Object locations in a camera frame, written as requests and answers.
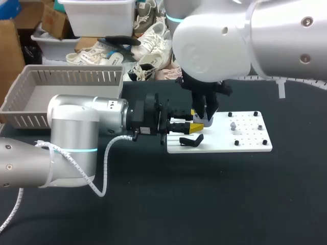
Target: blue object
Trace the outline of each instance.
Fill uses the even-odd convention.
[[[53,8],[54,8],[54,10],[57,10],[59,12],[66,13],[66,10],[65,10],[63,4],[58,3],[58,0],[55,0],[55,5]]]
[[[168,14],[166,14],[166,16],[167,16],[167,19],[169,19],[173,22],[177,22],[177,23],[182,23],[182,21],[184,20],[184,19],[177,19],[177,18],[170,17]]]
[[[21,5],[18,0],[7,0],[0,5],[0,20],[13,19],[21,11]]]

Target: white plastic bin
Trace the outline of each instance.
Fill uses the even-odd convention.
[[[132,36],[135,0],[58,0],[75,36]]]
[[[40,46],[43,55],[47,60],[66,60],[66,55],[75,53],[75,47],[79,42],[78,39],[52,39],[52,38],[41,38],[40,32],[35,32],[31,39],[36,41]]]

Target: plastic storage bin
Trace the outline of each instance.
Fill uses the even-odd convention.
[[[0,20],[13,19],[21,11],[21,5],[18,0],[0,0]]]
[[[58,0],[75,36],[132,36],[135,0]]]
[[[27,65],[11,85],[0,114],[17,129],[47,129],[46,112],[53,96],[120,98],[123,74],[118,65]]]
[[[31,39],[36,41],[40,46],[43,55],[47,60],[66,60],[66,55],[75,53],[75,47],[79,42],[78,39],[56,39],[56,38],[42,38],[40,32],[35,32]]]

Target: gray plastic basket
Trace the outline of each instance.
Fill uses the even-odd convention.
[[[17,129],[47,129],[48,104],[57,94],[119,98],[122,66],[27,65],[12,84],[0,108]]]

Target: cardboard box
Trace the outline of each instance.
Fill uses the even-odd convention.
[[[25,66],[14,21],[0,21],[0,106]]]
[[[21,4],[21,12],[14,19],[18,30],[34,30],[43,17],[44,3],[26,2]]]
[[[66,14],[53,9],[54,3],[44,6],[42,29],[58,39],[65,39],[71,25]]]
[[[75,52],[78,53],[81,49],[92,47],[98,41],[98,37],[81,37],[75,47]]]

